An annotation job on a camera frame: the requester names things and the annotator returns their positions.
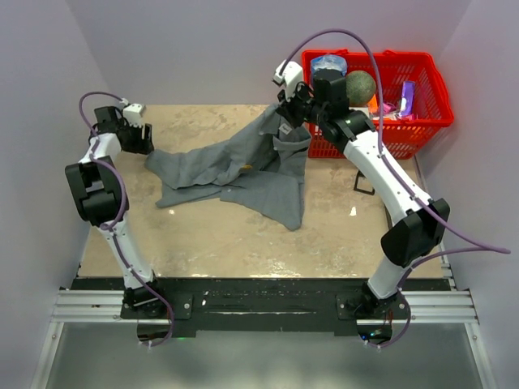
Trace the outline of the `grey button shirt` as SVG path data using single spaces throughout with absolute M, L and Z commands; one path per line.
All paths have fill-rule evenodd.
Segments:
M 281 134 L 280 124 L 289 123 L 276 108 L 270 105 L 225 141 L 189 152 L 152 152 L 145 167 L 161 180 L 156 206 L 219 199 L 247 207 L 290 231 L 300 229 L 311 135 L 305 126 Z M 244 165 L 252 169 L 242 169 Z

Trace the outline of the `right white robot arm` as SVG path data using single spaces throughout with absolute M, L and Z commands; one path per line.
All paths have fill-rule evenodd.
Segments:
M 384 257 L 358 296 L 345 302 L 355 318 L 380 318 L 395 300 L 412 265 L 439 245 L 450 207 L 416 186 L 387 148 L 378 144 L 373 121 L 353 109 L 345 76 L 323 69 L 312 85 L 295 62 L 281 65 L 272 81 L 281 88 L 277 112 L 291 125 L 318 126 L 323 137 L 353 163 L 381 197 L 392 227 L 380 239 Z

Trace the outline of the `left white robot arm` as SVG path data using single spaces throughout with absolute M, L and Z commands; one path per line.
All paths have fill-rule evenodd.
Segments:
M 114 167 L 120 152 L 147 156 L 154 150 L 152 126 L 143 122 L 144 110 L 144 105 L 131 103 L 121 109 L 95 109 L 97 122 L 88 150 L 65 168 L 65 174 L 80 218 L 101 233 L 122 270 L 123 307 L 159 318 L 167 311 L 168 298 L 132 234 L 127 190 Z

